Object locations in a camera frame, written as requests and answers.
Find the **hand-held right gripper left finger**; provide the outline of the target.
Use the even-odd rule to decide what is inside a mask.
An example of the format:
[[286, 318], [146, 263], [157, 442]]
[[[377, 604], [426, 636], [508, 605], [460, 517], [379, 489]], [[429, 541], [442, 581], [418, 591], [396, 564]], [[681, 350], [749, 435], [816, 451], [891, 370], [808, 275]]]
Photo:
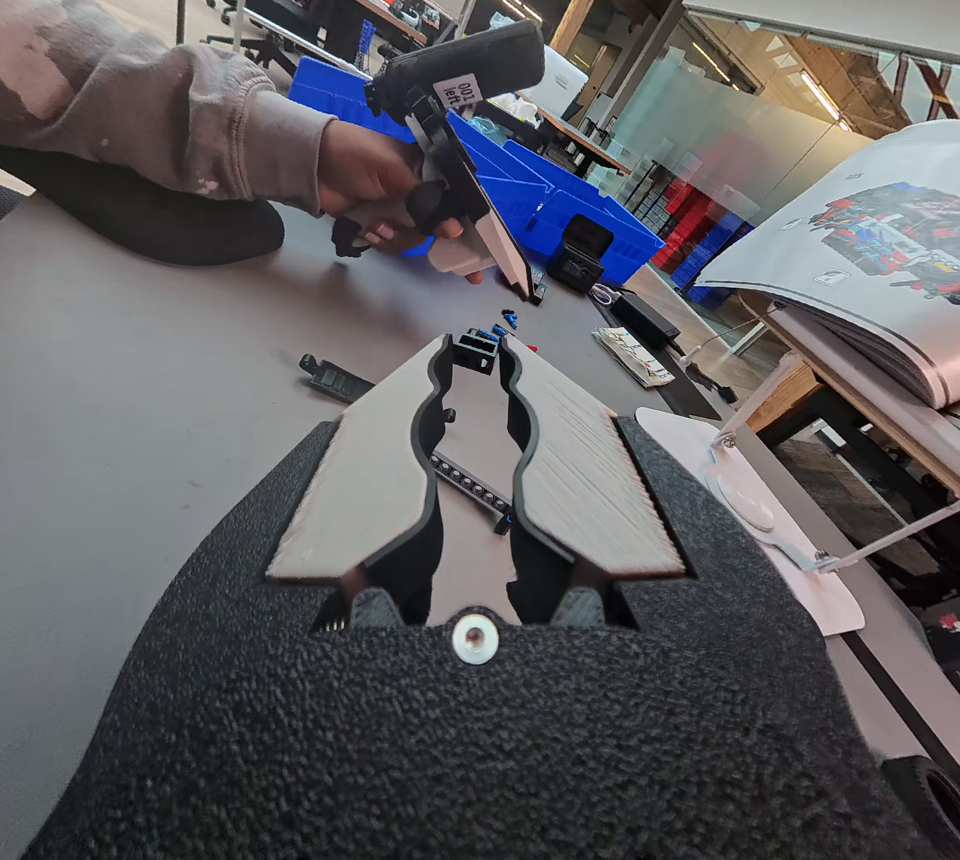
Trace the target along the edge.
[[429, 582], [443, 547], [431, 457], [452, 375], [452, 337], [441, 335], [343, 411], [267, 578], [338, 585], [361, 571], [397, 594]]

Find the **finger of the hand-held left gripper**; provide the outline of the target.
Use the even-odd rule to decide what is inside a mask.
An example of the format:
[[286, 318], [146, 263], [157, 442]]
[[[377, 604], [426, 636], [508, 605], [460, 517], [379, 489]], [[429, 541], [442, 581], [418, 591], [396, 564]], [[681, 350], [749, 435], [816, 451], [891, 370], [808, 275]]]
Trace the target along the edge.
[[531, 267], [496, 206], [489, 200], [486, 206], [486, 214], [476, 220], [476, 232], [510, 288], [523, 301], [531, 302], [535, 292]]

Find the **person's left forearm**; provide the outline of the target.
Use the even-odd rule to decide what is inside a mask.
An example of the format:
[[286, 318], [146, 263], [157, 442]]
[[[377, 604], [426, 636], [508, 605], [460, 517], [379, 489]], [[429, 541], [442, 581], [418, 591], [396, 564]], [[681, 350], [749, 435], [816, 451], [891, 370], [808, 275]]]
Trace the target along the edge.
[[1, 0], [2, 146], [132, 170], [209, 199], [262, 197], [313, 216], [330, 117], [249, 61], [167, 49], [90, 0]]

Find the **black rubber tyre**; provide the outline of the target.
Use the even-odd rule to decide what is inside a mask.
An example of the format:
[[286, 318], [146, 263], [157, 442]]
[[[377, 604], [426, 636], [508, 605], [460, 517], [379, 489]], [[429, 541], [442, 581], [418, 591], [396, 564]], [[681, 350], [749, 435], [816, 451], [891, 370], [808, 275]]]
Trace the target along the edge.
[[941, 858], [959, 858], [959, 789], [924, 756], [883, 761], [881, 773]]

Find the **black bracket brick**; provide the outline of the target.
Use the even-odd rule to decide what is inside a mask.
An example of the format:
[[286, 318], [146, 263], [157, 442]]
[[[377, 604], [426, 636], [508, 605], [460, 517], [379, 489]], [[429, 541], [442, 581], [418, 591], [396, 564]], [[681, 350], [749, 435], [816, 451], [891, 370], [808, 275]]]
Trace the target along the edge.
[[495, 339], [465, 333], [453, 339], [451, 350], [454, 365], [489, 376], [495, 368], [499, 343]]

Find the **blue storage bin with tag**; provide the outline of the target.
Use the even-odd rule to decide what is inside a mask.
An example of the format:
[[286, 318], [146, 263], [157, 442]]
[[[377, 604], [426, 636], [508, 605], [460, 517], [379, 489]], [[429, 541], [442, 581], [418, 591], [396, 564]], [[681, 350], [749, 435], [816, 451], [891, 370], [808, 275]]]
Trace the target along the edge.
[[[398, 126], [384, 114], [375, 115], [369, 109], [365, 83], [358, 74], [305, 56], [298, 62], [287, 97], [340, 121], [411, 143], [413, 136], [408, 128]], [[447, 119], [473, 161], [476, 177], [501, 218], [512, 233], [523, 233], [539, 207], [551, 196], [553, 186], [504, 146], [498, 146], [477, 130], [471, 122], [455, 112], [449, 112]]]

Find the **rack of small parts drawers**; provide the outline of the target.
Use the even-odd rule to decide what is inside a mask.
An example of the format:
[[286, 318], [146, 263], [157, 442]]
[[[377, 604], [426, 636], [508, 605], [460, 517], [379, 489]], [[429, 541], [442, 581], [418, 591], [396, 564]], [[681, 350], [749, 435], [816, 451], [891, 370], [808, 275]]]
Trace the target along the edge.
[[651, 265], [676, 290], [714, 306], [726, 298], [729, 292], [718, 290], [718, 299], [709, 299], [715, 290], [695, 284], [709, 262], [754, 229], [749, 222], [657, 163], [630, 192], [625, 205], [663, 241]]

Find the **instruction booklet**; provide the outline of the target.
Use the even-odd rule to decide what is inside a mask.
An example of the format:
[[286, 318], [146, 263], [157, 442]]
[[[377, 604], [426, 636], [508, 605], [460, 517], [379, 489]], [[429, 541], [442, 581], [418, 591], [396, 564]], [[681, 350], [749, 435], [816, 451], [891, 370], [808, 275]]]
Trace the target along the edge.
[[864, 146], [714, 257], [696, 285], [806, 310], [958, 417], [959, 123]]

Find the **black power adapter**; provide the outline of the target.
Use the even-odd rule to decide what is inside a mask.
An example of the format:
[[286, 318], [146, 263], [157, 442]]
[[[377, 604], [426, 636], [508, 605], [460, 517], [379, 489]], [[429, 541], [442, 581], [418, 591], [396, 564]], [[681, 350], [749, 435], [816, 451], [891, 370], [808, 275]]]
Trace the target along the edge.
[[666, 348], [679, 337], [675, 325], [634, 293], [620, 292], [609, 309], [616, 322], [647, 348]]

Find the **person's left hand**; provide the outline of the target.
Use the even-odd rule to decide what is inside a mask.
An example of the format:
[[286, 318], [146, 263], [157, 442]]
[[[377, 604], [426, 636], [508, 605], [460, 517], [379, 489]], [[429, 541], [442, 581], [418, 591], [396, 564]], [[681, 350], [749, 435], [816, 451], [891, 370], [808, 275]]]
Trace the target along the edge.
[[422, 180], [424, 156], [415, 144], [340, 121], [327, 123], [318, 153], [318, 201], [331, 218], [352, 214], [365, 205], [373, 218], [365, 241], [386, 255], [421, 245], [425, 237], [397, 220], [398, 203]]

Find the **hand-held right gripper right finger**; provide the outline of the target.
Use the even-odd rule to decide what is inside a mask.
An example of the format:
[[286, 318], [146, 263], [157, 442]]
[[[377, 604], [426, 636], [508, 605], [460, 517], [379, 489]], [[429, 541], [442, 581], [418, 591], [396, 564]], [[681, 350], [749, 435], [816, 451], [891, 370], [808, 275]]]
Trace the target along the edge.
[[687, 564], [619, 433], [616, 415], [538, 353], [501, 341], [512, 475], [515, 578], [563, 590], [601, 580], [680, 578]]

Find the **pile of blue black pins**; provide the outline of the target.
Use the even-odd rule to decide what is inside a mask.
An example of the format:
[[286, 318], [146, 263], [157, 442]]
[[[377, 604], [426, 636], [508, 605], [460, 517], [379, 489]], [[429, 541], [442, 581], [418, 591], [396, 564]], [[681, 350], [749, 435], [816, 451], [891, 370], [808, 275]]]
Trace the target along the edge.
[[539, 352], [539, 348], [521, 329], [521, 319], [517, 310], [504, 308], [501, 310], [498, 319], [488, 326], [474, 328], [474, 333], [486, 340], [494, 343], [500, 343], [503, 338], [516, 338], [518, 342], [526, 346], [534, 353]]

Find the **black curved panel piece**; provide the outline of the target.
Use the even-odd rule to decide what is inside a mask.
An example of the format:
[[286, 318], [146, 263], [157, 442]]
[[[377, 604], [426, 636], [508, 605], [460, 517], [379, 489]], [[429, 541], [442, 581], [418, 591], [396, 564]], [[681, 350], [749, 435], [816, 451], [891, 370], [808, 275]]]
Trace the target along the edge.
[[309, 388], [346, 406], [357, 402], [375, 388], [374, 383], [330, 361], [318, 361], [311, 354], [303, 355], [298, 366], [306, 373]]

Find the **long black lego beam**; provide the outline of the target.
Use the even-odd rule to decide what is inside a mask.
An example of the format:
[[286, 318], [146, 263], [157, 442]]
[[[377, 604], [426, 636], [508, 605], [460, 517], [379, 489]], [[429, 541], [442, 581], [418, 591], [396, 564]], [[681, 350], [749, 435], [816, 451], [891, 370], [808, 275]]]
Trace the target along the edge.
[[430, 457], [439, 480], [446, 482], [462, 494], [469, 496], [474, 503], [489, 511], [496, 518], [493, 532], [505, 536], [513, 524], [512, 499], [500, 493], [493, 487], [467, 471], [462, 465], [450, 460], [445, 455], [434, 452]]

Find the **white lamp stand base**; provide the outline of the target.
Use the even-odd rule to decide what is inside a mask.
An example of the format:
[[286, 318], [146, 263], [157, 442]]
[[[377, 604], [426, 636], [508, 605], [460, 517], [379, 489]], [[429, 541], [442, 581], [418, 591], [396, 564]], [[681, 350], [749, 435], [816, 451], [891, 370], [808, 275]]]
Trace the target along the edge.
[[822, 635], [856, 632], [865, 626], [865, 617], [840, 572], [888, 550], [894, 543], [955, 518], [958, 500], [934, 505], [917, 521], [851, 554], [819, 557], [815, 543], [739, 450], [738, 435], [746, 430], [747, 420], [789, 372], [806, 362], [816, 376], [859, 414], [896, 439], [958, 497], [958, 426], [818, 323], [810, 313], [770, 309], [764, 318], [793, 347], [794, 353], [783, 359], [773, 375], [723, 427], [715, 430], [707, 422], [644, 408], [638, 408], [635, 417], [746, 528]]

